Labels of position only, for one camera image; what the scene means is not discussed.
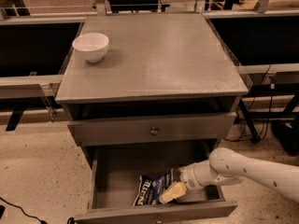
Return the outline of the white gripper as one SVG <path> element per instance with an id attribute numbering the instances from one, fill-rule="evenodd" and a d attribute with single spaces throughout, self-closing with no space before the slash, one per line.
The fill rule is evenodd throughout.
<path id="1" fill-rule="evenodd" d="M 178 169 L 181 182 L 174 182 L 159 197 L 162 204 L 184 196 L 188 190 L 199 190 L 214 185 L 218 173 L 210 166 L 208 161 L 195 162 Z"/>

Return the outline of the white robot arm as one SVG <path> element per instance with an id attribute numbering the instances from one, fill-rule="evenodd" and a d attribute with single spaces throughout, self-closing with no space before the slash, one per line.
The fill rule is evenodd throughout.
<path id="1" fill-rule="evenodd" d="M 170 203 L 189 191 L 211 185 L 238 184 L 243 177 L 299 202 L 298 166 L 248 158 L 225 147 L 214 149 L 205 161 L 180 167 L 178 175 L 179 179 L 160 195 L 160 203 Z"/>

